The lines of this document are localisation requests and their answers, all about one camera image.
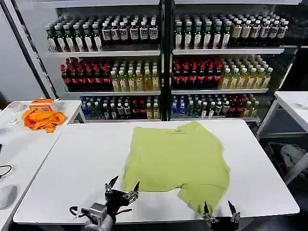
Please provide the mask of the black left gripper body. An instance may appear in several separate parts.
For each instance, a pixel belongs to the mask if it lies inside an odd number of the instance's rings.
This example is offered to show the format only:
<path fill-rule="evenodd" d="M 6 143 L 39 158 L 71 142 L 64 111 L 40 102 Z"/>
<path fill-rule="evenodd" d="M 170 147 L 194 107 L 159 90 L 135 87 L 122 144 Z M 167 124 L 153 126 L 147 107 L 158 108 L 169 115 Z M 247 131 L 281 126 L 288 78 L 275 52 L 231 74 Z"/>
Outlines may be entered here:
<path fill-rule="evenodd" d="M 115 218 L 120 207 L 129 205 L 130 197 L 125 192 L 112 189 L 105 193 L 105 200 L 107 214 Z"/>

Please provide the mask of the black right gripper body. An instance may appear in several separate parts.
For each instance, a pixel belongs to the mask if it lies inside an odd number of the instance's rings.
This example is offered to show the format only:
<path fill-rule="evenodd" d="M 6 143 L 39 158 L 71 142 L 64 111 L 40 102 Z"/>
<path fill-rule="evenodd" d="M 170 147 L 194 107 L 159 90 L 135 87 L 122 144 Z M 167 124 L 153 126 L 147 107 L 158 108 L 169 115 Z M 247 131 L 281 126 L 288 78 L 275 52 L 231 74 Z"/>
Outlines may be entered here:
<path fill-rule="evenodd" d="M 232 220 L 230 217 L 218 217 L 210 224 L 213 231 L 237 231 L 239 229 L 239 221 Z"/>

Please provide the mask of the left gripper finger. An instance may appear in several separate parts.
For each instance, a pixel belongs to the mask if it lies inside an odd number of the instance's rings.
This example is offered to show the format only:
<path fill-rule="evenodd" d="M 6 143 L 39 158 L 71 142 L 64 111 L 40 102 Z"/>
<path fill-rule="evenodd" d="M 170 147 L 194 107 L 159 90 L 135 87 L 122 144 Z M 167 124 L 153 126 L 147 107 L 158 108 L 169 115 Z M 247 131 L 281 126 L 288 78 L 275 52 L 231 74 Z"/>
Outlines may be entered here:
<path fill-rule="evenodd" d="M 134 189 L 130 192 L 125 193 L 123 197 L 127 200 L 137 200 L 139 197 L 139 186 L 140 186 L 140 182 L 138 181 Z"/>
<path fill-rule="evenodd" d="M 112 193 L 113 186 L 114 186 L 114 184 L 116 183 L 117 179 L 118 179 L 118 176 L 112 178 L 112 179 L 109 181 L 109 183 L 106 183 L 106 184 L 105 184 L 105 193 L 106 193 L 106 194 Z"/>

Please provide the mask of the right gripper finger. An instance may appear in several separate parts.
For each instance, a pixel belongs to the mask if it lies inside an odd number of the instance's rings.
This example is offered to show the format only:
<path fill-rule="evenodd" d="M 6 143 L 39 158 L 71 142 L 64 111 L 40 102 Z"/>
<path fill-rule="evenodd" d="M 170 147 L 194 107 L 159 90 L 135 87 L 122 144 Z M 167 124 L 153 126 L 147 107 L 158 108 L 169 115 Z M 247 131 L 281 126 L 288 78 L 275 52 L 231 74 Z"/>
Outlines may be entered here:
<path fill-rule="evenodd" d="M 208 223 L 209 226 L 213 224 L 218 224 L 218 219 L 216 219 L 210 212 L 207 206 L 207 203 L 204 202 L 204 213 L 203 219 Z"/>
<path fill-rule="evenodd" d="M 230 208 L 231 214 L 232 214 L 231 222 L 238 223 L 240 216 L 241 216 L 241 213 L 236 211 L 234 205 L 230 201 L 228 201 L 228 205 L 229 205 L 229 208 Z"/>

